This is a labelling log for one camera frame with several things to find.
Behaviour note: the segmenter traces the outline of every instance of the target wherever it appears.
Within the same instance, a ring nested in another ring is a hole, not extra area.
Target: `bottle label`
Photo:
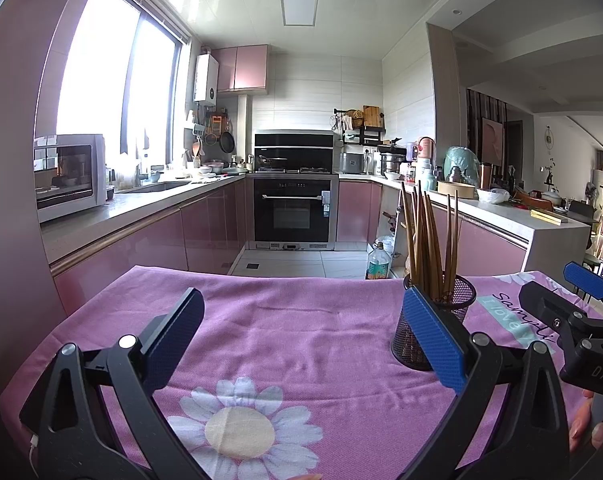
[[[366,280],[385,280],[388,277],[388,267],[390,264],[368,264]]]

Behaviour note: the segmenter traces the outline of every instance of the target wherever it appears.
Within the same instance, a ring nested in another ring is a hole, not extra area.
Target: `water heater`
[[[217,76],[219,62],[211,54],[197,56],[197,68],[194,72],[194,99],[204,106],[217,104]]]

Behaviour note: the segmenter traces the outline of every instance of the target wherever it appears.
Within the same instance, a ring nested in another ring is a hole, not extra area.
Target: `pink painting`
[[[481,161],[503,166],[504,125],[490,119],[482,119]]]

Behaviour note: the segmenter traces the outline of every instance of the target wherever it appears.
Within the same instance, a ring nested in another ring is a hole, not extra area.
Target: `hand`
[[[569,444],[571,452],[576,450],[579,446],[579,441],[581,441],[581,437],[590,423],[590,407],[593,404],[593,396],[594,393],[584,390],[584,397],[587,398],[587,401],[577,410],[573,425],[570,427]],[[601,444],[603,444],[603,422],[600,422],[595,426],[592,444],[595,449],[599,449]]]

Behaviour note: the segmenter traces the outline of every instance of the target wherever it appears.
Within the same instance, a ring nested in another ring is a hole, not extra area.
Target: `countertop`
[[[44,222],[41,224],[41,237],[48,263],[163,209],[243,178],[244,175],[234,175],[218,177],[210,183],[187,184],[165,191],[115,193],[114,198],[105,205]],[[160,180],[174,181],[171,178]]]
[[[367,180],[401,190],[400,181],[391,181],[385,177],[376,175],[340,173],[339,179]],[[410,184],[406,186],[408,192],[412,192],[413,189],[414,186]],[[446,195],[434,191],[429,191],[428,195],[433,202],[437,202],[444,206],[447,204]],[[583,229],[584,227],[587,227],[585,224],[571,219],[568,219],[567,222],[564,222],[561,225],[555,225],[544,220],[533,218],[528,210],[504,204],[486,204],[479,200],[459,199],[459,211],[528,242],[533,239],[536,231]]]

